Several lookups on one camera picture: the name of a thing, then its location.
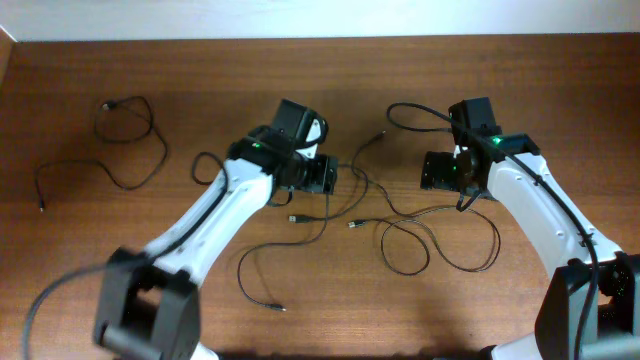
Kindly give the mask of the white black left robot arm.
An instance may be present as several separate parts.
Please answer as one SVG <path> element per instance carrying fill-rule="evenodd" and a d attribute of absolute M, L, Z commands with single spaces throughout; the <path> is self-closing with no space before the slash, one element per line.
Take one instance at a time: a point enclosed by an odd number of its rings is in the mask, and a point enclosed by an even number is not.
<path fill-rule="evenodd" d="M 199 294 L 209 270 L 243 224 L 279 189 L 330 195 L 338 161 L 318 153 L 327 121 L 282 100 L 271 124 L 228 149 L 201 197 L 141 251 L 107 262 L 93 342 L 122 359 L 214 359 L 203 345 Z"/>

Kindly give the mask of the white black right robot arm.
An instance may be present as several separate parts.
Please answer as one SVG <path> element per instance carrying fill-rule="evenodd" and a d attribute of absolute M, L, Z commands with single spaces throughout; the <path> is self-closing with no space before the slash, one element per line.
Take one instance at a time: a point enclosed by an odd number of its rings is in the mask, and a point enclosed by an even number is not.
<path fill-rule="evenodd" d="M 636 359 L 639 356 L 639 257 L 624 252 L 576 207 L 538 146 L 505 135 L 488 98 L 449 107 L 454 152 L 430 152 L 422 188 L 501 203 L 538 254 L 550 284 L 531 334 L 490 346 L 489 359 Z"/>

